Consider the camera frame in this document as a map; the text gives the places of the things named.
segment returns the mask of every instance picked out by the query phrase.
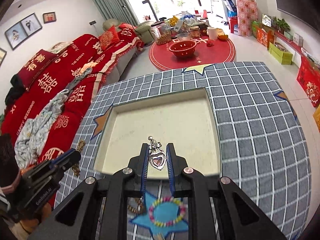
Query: gray plaid blanket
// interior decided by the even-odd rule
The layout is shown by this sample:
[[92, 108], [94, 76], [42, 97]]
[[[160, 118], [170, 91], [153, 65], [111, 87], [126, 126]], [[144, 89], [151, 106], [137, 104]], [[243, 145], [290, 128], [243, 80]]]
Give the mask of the gray plaid blanket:
[[[86, 113], [74, 138], [86, 141], [80, 177], [68, 171], [57, 193], [59, 204], [83, 179], [102, 178], [93, 170], [100, 135], [90, 141], [94, 118], [111, 104], [159, 94], [206, 87], [219, 127], [222, 174], [228, 176], [292, 239], [305, 226], [311, 197], [311, 170], [306, 140], [290, 103], [263, 62], [226, 62], [196, 71], [176, 69], [103, 87]], [[168, 182], [150, 182], [155, 196], [169, 195]], [[127, 239], [150, 239], [150, 231], [130, 223]], [[167, 239], [186, 239], [170, 233]]]

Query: wall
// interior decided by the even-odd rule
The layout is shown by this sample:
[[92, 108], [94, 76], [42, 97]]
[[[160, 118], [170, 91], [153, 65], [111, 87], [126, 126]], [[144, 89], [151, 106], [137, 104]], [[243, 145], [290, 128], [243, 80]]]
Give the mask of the wall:
[[296, 32], [303, 37], [303, 47], [313, 56], [320, 60], [320, 34], [314, 29], [292, 17], [289, 14], [281, 12], [277, 9], [276, 0], [256, 0], [259, 12], [267, 13], [270, 16], [284, 18], [290, 25], [292, 33]]
[[[56, 12], [57, 21], [43, 23], [42, 14]], [[35, 33], [19, 47], [12, 51], [4, 32], [24, 17], [35, 13], [42, 30]], [[96, 21], [94, 26], [89, 22]], [[7, 51], [7, 55], [0, 67], [0, 112], [5, 108], [4, 99], [11, 84], [11, 77], [40, 49], [49, 49], [61, 41], [73, 41], [85, 33], [95, 36], [103, 33], [102, 18], [92, 0], [46, 0], [31, 6], [6, 22], [0, 22], [0, 48]]]

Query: beige armchair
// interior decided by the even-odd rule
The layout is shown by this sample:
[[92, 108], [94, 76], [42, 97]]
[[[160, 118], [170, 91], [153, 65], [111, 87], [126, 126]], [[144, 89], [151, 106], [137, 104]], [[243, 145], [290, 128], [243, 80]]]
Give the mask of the beige armchair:
[[[112, 27], [114, 25], [116, 27], [116, 31], [119, 32], [121, 29], [118, 26], [121, 25], [121, 23], [122, 22], [120, 22], [117, 19], [109, 19], [109, 20], [106, 20], [103, 23], [102, 27], [103, 27], [103, 30], [106, 31], [106, 30], [108, 30], [110, 27]], [[150, 31], [151, 25], [153, 23], [154, 23], [154, 21], [152, 21], [152, 20], [145, 21], [145, 22], [139, 24], [137, 26], [137, 28], [134, 30], [136, 35], [145, 44], [154, 41], [154, 39], [153, 39], [153, 37], [151, 35], [151, 31]]]

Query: picture frame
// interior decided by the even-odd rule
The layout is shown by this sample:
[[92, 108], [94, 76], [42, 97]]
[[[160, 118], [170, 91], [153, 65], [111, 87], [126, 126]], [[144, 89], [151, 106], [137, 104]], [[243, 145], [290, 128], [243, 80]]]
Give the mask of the picture frame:
[[11, 49], [15, 50], [20, 44], [28, 39], [33, 34], [42, 29], [42, 25], [35, 13], [23, 18], [8, 30], [4, 32]]
[[44, 24], [57, 21], [56, 12], [44, 13], [42, 17]]
[[23, 29], [21, 22], [17, 22], [13, 26], [11, 26], [4, 32], [4, 35], [7, 38], [7, 41], [10, 44], [12, 50], [15, 50], [28, 38], [28, 35]]
[[0, 67], [6, 55], [7, 55], [7, 52], [4, 49], [0, 48]]
[[28, 15], [27, 17], [23, 18], [20, 21], [24, 31], [28, 35], [28, 37], [32, 36], [33, 34], [37, 33], [39, 30], [42, 29], [42, 25], [38, 20], [35, 13]]

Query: silver necklace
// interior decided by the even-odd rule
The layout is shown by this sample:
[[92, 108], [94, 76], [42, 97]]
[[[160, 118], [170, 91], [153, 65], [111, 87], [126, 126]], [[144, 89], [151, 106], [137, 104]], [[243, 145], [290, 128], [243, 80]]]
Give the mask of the silver necklace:
[[154, 140], [152, 136], [149, 136], [148, 140], [150, 141], [149, 162], [154, 168], [161, 171], [167, 160], [164, 151], [161, 149], [162, 144]]

